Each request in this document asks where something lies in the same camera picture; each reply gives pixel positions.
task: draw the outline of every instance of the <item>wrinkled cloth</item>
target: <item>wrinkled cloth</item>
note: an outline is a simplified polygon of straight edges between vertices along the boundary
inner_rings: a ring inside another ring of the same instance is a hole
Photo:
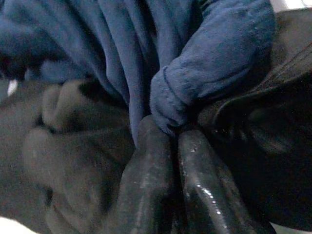
[[[150,112],[172,134],[197,99],[239,86],[274,27],[269,0],[7,0],[0,69],[9,78],[97,78],[128,105],[136,142]]]

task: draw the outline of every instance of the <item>dark fabric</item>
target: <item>dark fabric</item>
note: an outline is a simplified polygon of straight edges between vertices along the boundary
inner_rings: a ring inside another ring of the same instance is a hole
[[[196,0],[8,0],[0,15],[1,70],[56,82],[95,77],[129,106],[135,143],[149,101],[158,126],[172,133],[195,100],[241,83],[275,30],[269,0],[201,5],[203,12]]]
[[[198,121],[246,202],[271,222],[311,231],[312,10],[277,19],[272,70],[248,93],[206,107]]]
[[[9,82],[7,80],[0,80],[0,101],[8,96]]]

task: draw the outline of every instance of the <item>blue fabric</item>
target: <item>blue fabric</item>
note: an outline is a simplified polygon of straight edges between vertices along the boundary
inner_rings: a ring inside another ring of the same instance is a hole
[[[96,77],[129,106],[135,142],[150,112],[173,134],[196,100],[243,81],[275,30],[269,0],[203,2],[201,10],[196,0],[7,0],[0,69],[57,82]]]

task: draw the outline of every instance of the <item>blue cloth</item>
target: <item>blue cloth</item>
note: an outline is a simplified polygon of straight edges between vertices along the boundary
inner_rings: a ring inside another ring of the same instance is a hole
[[[0,69],[8,77],[96,77],[139,122],[187,122],[198,100],[237,87],[269,48],[269,0],[7,0],[0,15]]]

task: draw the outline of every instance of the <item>finger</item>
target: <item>finger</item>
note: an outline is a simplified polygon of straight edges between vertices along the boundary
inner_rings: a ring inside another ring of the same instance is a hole
[[[275,233],[248,213],[230,172],[199,130],[180,135],[179,160],[192,233]]]
[[[72,80],[47,90],[43,97],[43,123],[59,133],[128,126],[127,109],[92,98],[104,92],[102,89],[91,87],[92,97],[80,90],[88,82],[87,79]]]
[[[52,205],[65,222],[82,234],[93,233],[101,224],[100,212],[79,214],[72,209],[64,195],[54,193]]]
[[[75,230],[75,228],[65,220],[54,202],[52,202],[51,207],[46,213],[45,221],[52,234],[80,234],[79,231]]]
[[[129,143],[121,147],[125,151],[116,149],[114,137],[118,143]],[[25,140],[23,161],[34,181],[64,194],[75,212],[88,214],[110,206],[132,151],[131,135],[126,129],[59,135],[36,128]]]
[[[149,116],[140,123],[138,142],[122,175],[114,233],[165,233],[172,225],[165,205],[173,190],[169,137]]]

